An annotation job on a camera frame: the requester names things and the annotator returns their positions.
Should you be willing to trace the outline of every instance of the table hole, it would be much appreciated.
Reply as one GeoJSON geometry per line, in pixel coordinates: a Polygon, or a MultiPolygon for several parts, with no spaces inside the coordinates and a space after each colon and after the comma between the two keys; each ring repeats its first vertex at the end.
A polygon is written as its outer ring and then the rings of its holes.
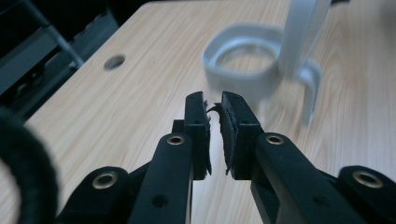
{"type": "Polygon", "coordinates": [[[123,63],[125,62],[125,56],[124,55],[116,55],[108,59],[105,63],[105,69],[107,71],[114,70],[118,67],[120,67],[123,63]]]}

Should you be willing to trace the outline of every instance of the white object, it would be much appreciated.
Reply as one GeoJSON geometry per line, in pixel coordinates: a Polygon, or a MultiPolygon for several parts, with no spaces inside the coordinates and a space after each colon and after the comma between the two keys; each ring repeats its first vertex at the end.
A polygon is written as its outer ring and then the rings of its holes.
{"type": "Polygon", "coordinates": [[[302,122],[309,124],[315,114],[321,70],[309,60],[331,0],[292,0],[285,30],[257,23],[229,26],[206,46],[202,60],[209,85],[222,82],[260,99],[277,87],[281,78],[305,84],[302,122]],[[259,71],[235,71],[223,61],[239,52],[253,52],[273,57],[273,62],[259,71]]]}

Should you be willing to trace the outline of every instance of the wooden tabletop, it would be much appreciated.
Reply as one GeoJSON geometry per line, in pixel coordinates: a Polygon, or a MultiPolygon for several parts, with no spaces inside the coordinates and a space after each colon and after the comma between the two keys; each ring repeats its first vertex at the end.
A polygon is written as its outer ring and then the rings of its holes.
{"type": "MultiPolygon", "coordinates": [[[[58,170],[60,206],[94,169],[132,171],[150,161],[173,119],[183,119],[188,94],[203,91],[210,104],[220,101],[201,62],[211,37],[240,21],[283,27],[288,9],[288,0],[141,7],[27,122],[58,170]],[[125,62],[104,69],[115,55],[125,62]]],[[[332,7],[311,58],[323,69],[313,122],[300,123],[304,86],[284,81],[253,106],[264,130],[288,136],[331,175],[359,164],[396,180],[396,1],[332,7]]],[[[219,118],[210,116],[213,175],[194,182],[192,223],[261,223],[249,182],[224,174],[219,118]]],[[[9,222],[17,191],[11,181],[0,187],[0,217],[9,222]]]]}

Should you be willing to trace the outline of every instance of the black fabric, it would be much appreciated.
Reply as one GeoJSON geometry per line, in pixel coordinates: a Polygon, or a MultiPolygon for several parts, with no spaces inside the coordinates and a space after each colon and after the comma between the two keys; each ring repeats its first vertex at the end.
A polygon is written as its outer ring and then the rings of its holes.
{"type": "Polygon", "coordinates": [[[20,188],[18,223],[53,223],[58,188],[50,158],[22,123],[4,110],[0,110],[0,158],[20,188]]]}

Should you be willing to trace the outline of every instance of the wooden table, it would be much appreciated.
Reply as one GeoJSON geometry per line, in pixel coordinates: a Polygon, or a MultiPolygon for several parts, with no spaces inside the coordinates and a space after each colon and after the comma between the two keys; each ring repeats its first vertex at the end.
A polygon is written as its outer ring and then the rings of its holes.
{"type": "MultiPolygon", "coordinates": [[[[183,119],[188,94],[203,91],[210,104],[219,102],[201,63],[206,43],[235,22],[283,27],[288,5],[246,0],[141,7],[27,122],[58,169],[60,205],[96,168],[132,171],[150,161],[173,119],[183,119]],[[104,69],[119,54],[125,63],[104,69]]],[[[254,106],[264,130],[288,136],[331,175],[360,164],[396,180],[396,1],[332,7],[311,58],[324,71],[313,122],[306,127],[299,121],[304,87],[283,82],[254,106]]],[[[249,182],[224,174],[219,118],[210,116],[214,174],[194,183],[192,222],[260,223],[249,182]]],[[[16,190],[9,181],[0,186],[0,217],[10,221],[16,190]]]]}

